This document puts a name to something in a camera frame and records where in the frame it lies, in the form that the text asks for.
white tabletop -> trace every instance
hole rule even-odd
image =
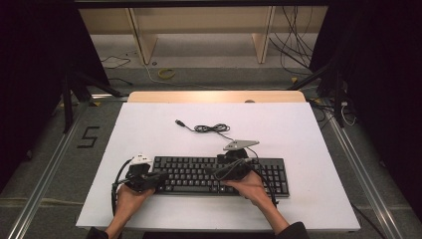
[[[289,222],[303,221],[308,230],[360,228],[307,103],[123,104],[77,226],[109,225],[111,184],[124,162],[137,153],[154,158],[225,152],[229,139],[217,133],[191,132],[176,120],[191,128],[225,123],[230,126],[227,136],[258,140],[252,149],[260,157],[282,157],[291,196],[280,198],[278,209]],[[126,227],[145,231],[271,231],[258,208],[240,196],[153,195]]]

person's left hand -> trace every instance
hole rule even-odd
[[[126,220],[139,209],[143,201],[152,195],[155,188],[147,189],[143,192],[136,192],[126,185],[122,185],[117,192],[117,205],[115,208],[115,216]]]

keyboard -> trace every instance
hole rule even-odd
[[[252,161],[252,166],[273,185],[276,197],[289,197],[286,168],[282,158],[259,158],[262,167]],[[226,164],[218,163],[217,157],[156,156],[152,171],[168,172],[168,179],[157,186],[155,194],[171,195],[239,195],[231,187],[223,185],[214,175],[205,173],[207,167],[221,168]],[[270,195],[268,185],[265,190]]]

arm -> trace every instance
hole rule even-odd
[[[257,173],[251,171],[240,181],[228,180],[224,183],[236,188],[240,195],[251,200],[261,210],[278,238],[309,238],[302,222],[291,226],[277,207],[273,205]]]
[[[130,220],[130,217],[139,209],[148,196],[154,193],[154,189],[148,189],[143,192],[136,192],[122,185],[117,192],[117,206],[115,215],[105,230],[108,239],[115,239],[120,235],[124,225]],[[87,238],[105,238],[102,231],[92,228]]]

floor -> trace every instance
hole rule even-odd
[[[306,35],[310,46],[316,35]],[[111,86],[119,91],[171,91],[171,90],[251,90],[285,89],[294,79],[302,79],[309,73],[297,62],[280,56],[270,44],[265,64],[258,64],[252,39],[244,34],[213,35],[162,35],[147,66],[140,64],[131,36],[92,36],[105,66]],[[159,69],[171,68],[175,76],[171,80],[157,78]],[[307,98],[316,98],[318,81],[305,88]],[[81,117],[78,128],[69,138],[69,145],[60,158],[56,172],[47,183],[45,194],[37,206],[25,238],[84,238],[85,229],[75,226],[85,198],[91,188],[98,165],[102,160],[107,141],[124,99],[102,98],[104,94],[90,88],[97,95],[92,104],[83,108],[75,101],[75,110]],[[359,181],[350,163],[347,151],[340,143],[335,121],[330,114],[314,108],[321,133],[337,169],[344,190],[350,200],[363,212],[387,238],[422,238],[421,222],[409,207],[405,198],[378,161],[378,156],[359,121],[345,125],[345,133],[351,141],[358,160],[370,176],[379,198],[392,216],[398,230],[396,237],[384,231],[385,223],[377,217],[365,185]],[[48,126],[40,135],[32,150],[32,159],[22,162],[0,194],[0,238],[6,238],[14,227],[22,209],[33,195],[34,188],[44,178],[43,173],[57,155],[56,148],[64,138],[64,110],[58,105]],[[96,137],[95,144],[86,136]],[[361,230],[353,233],[310,232],[311,238],[381,238],[368,221],[356,211]],[[124,238],[141,238],[141,232],[124,232]]]

